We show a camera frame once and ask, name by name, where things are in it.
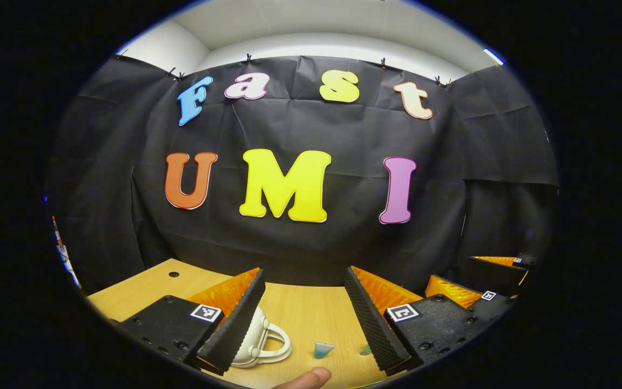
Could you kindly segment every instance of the wooden table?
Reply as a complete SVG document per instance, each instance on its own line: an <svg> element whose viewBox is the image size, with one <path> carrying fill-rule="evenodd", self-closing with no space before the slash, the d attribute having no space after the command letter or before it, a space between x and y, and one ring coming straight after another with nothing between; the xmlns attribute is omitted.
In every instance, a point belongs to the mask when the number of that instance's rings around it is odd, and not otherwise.
<svg viewBox="0 0 622 389"><path fill-rule="evenodd" d="M179 276L170 277L168 274L172 271L178 272ZM89 299L108 318L123 321L167 294L189 298L230 277L168 259L89 296ZM211 375L253 389L270 389L314 366L326 367L333 374L323 389L347 389L388 379L378 370L373 355L360 355L366 339L342 286L266 283L266 293L259 307L271 323L287 332L292 342L291 355L280 362L258 364L249 369L230 367L224 377ZM337 347L324 359L314 359L316 340ZM281 345L282 342L269 339L264 350L278 349Z"/></svg>

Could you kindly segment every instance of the black backdrop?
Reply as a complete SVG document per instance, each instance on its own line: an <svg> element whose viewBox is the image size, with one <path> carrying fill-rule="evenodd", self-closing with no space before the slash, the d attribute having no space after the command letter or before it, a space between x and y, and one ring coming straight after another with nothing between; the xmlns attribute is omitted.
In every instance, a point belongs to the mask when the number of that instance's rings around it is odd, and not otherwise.
<svg viewBox="0 0 622 389"><path fill-rule="evenodd" d="M321 97L321 76L331 69L358 76L356 101ZM263 98L225 97L237 76L254 72L271 77ZM179 126L177 97L205 76L215 81L201 113ZM432 118L407 114L393 91L402 82L427 92ZM232 276L258 266L267 281L314 286L342 285L344 269L355 265L422 293L429 274L467 254L543 254L558 184L548 130L505 67L443 87L355 59L276 57L174 81L145 62L113 57L62 118L48 198L89 293L171 257ZM239 213L247 190L242 155L258 148L272 150L283 173L304 150L330 153L326 222ZM195 210L165 199L165 158L175 152L218 155L207 199ZM404 224L378 222L388 157L417 163ZM183 188L193 187L196 170L185 165Z"/></svg>
<svg viewBox="0 0 622 389"><path fill-rule="evenodd" d="M538 284L404 386L622 386L622 7L429 4L523 76L557 130L563 191ZM0 4L0 387L206 387L92 314L42 217L52 134L72 96L122 42L181 5Z"/></svg>

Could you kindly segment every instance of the cup handle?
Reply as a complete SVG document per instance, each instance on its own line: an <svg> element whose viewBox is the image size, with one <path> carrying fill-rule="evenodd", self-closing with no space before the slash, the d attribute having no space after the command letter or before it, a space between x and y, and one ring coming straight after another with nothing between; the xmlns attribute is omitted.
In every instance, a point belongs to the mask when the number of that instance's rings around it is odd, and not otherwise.
<svg viewBox="0 0 622 389"><path fill-rule="evenodd" d="M259 354L259 358L278 357L279 355L286 353L287 350L292 346L292 342L289 341L289 336L287 335L287 333L284 332L278 326L274 325L273 323L270 323L267 330L269 332L269 337L282 340L285 343L285 345L282 346L282 348L279 350L273 350L273 351L261 350L261 353Z"/></svg>

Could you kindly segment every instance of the white mug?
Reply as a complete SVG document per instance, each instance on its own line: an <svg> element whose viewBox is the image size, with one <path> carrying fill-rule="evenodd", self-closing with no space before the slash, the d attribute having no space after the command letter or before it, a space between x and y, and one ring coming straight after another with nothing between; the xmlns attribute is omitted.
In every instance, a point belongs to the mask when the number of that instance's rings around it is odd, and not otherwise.
<svg viewBox="0 0 622 389"><path fill-rule="evenodd" d="M279 350L267 351L262 348L267 338L281 340L284 345ZM278 326L270 323L260 307L256 307L254 318L246 332L244 342L232 361L232 367L254 367L257 364L269 364L289 357L292 352L292 343L287 334Z"/></svg>

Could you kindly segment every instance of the white ceiling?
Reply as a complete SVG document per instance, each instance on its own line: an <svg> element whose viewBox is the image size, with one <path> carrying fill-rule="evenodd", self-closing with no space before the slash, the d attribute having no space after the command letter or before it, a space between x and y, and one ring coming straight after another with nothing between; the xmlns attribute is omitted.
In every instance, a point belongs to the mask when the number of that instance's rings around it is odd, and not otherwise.
<svg viewBox="0 0 622 389"><path fill-rule="evenodd" d="M270 35L339 32L411 46L467 71L492 64L485 47L403 0L209 0L172 20L210 50Z"/></svg>

